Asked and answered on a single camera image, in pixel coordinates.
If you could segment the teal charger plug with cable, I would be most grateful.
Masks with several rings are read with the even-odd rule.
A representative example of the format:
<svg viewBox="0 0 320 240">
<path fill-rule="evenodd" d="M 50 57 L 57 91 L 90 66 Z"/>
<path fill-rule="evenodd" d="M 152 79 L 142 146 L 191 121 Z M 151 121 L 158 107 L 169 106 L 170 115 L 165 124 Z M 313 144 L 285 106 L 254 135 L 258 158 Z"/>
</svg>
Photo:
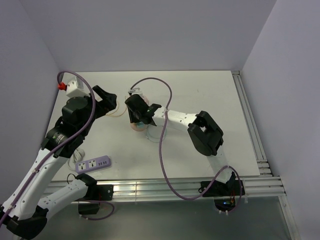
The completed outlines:
<svg viewBox="0 0 320 240">
<path fill-rule="evenodd" d="M 136 127 L 137 128 L 144 128 L 145 124 L 143 122 L 138 122 L 138 123 L 136 123 Z"/>
</svg>

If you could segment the round pink power strip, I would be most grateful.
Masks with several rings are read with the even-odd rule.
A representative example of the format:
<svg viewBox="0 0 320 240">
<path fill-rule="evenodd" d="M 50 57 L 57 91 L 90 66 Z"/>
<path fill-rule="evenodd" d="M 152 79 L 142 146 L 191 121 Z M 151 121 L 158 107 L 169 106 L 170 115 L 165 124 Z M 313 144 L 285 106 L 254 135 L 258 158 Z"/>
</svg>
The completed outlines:
<svg viewBox="0 0 320 240">
<path fill-rule="evenodd" d="M 146 129 L 146 125 L 143 122 L 131 123 L 130 127 L 137 132 L 142 132 Z"/>
</svg>

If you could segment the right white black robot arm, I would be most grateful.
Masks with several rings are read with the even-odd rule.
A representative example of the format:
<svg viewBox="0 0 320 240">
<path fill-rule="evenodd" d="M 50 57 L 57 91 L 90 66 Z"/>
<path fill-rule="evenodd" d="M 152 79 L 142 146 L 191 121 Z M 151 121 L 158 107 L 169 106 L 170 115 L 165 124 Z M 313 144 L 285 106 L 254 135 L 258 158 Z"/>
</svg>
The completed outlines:
<svg viewBox="0 0 320 240">
<path fill-rule="evenodd" d="M 206 156 L 217 175 L 216 189 L 222 195 L 229 194 L 234 183 L 231 180 L 233 171 L 229 168 L 227 159 L 223 156 L 223 131 L 209 113 L 184 113 L 170 110 L 160 104 L 148 105 L 138 94 L 133 94 L 125 100 L 129 119 L 132 124 L 169 127 L 187 132 L 194 148 Z"/>
</svg>

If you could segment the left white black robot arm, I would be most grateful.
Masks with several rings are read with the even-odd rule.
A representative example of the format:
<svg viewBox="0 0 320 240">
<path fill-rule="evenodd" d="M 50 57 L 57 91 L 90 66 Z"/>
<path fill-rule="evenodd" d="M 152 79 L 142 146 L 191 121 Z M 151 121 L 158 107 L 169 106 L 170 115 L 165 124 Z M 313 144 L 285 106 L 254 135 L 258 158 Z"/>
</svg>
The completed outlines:
<svg viewBox="0 0 320 240">
<path fill-rule="evenodd" d="M 97 181 L 81 173 L 67 186 L 44 197 L 59 169 L 84 142 L 93 122 L 114 110 L 117 96 L 98 85 L 93 93 L 67 100 L 62 115 L 48 131 L 37 158 L 14 193 L 0 207 L 0 223 L 25 240 L 35 238 L 48 220 L 71 202 L 99 203 Z"/>
</svg>

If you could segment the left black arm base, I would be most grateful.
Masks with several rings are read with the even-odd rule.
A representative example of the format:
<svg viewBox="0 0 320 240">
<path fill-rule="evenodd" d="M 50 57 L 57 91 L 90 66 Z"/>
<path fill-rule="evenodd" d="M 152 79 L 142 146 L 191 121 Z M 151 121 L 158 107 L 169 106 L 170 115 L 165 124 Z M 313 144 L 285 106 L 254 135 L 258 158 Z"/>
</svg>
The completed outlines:
<svg viewBox="0 0 320 240">
<path fill-rule="evenodd" d="M 80 216 L 101 218 L 103 210 L 113 212 L 110 201 L 113 199 L 114 186 L 112 184 L 96 185 L 88 189 L 88 193 L 79 199 L 77 211 Z"/>
</svg>

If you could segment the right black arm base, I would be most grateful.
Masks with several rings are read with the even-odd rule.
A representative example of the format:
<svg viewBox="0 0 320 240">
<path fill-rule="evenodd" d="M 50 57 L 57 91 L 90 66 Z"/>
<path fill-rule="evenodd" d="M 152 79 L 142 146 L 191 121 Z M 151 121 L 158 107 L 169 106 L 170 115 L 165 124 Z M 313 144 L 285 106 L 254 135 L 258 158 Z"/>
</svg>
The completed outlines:
<svg viewBox="0 0 320 240">
<path fill-rule="evenodd" d="M 237 205 L 236 197 L 244 196 L 245 194 L 243 181 L 232 176 L 227 183 L 215 181 L 203 197 L 223 197 L 214 200 L 214 205 L 219 211 L 229 212 Z"/>
</svg>

